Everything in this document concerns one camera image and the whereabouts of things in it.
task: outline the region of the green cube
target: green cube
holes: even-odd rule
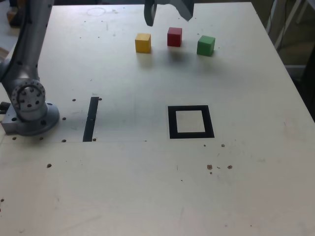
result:
[[[197,54],[210,57],[215,48],[215,38],[208,36],[201,36],[198,41]]]

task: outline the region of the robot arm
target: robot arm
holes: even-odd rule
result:
[[[172,4],[187,21],[194,0],[145,0],[147,25],[154,22],[157,4]],[[58,108],[46,101],[37,65],[54,0],[27,0],[24,22],[11,60],[0,65],[0,82],[11,106],[2,121],[7,134],[36,135],[52,128],[59,120]]]

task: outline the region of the red cube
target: red cube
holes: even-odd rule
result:
[[[170,27],[167,33],[167,45],[171,47],[180,47],[182,44],[182,28]]]

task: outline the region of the floor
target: floor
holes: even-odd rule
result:
[[[144,0],[134,0],[134,3],[142,3]],[[237,2],[246,0],[196,0],[196,2]],[[272,30],[269,34],[273,43],[275,43],[281,27],[284,25],[284,3],[286,0],[278,0],[278,7],[272,23]],[[106,3],[126,4],[130,0],[103,0]],[[270,9],[273,0],[252,0],[264,26],[267,25]],[[288,0],[287,16],[295,3],[295,0]],[[15,45],[19,30],[12,29],[6,18],[6,12],[9,8],[8,0],[0,2],[0,47],[10,51]],[[289,26],[287,33],[283,38],[282,47],[279,55],[284,64],[306,64],[315,44],[315,11],[309,6],[305,12],[303,21],[297,25],[295,20]]]
[[[13,29],[8,24],[6,13],[9,9],[9,1],[0,2],[0,47],[10,51],[19,36],[19,29]]]

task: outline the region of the cable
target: cable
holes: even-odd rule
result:
[[[275,4],[275,0],[274,0],[274,2],[272,3],[271,8],[270,8],[270,12],[269,12],[270,29],[269,29],[268,35],[270,34],[270,32],[271,32],[271,28],[272,28],[271,11],[272,11],[272,7],[274,6],[274,4]]]
[[[280,41],[280,46],[279,46],[278,52],[282,48],[282,40],[284,39],[285,24],[286,24],[286,9],[287,9],[286,6],[287,6],[287,0],[285,1],[285,5],[284,5],[284,27],[283,27],[283,32],[282,32],[282,37],[281,37],[281,41]]]

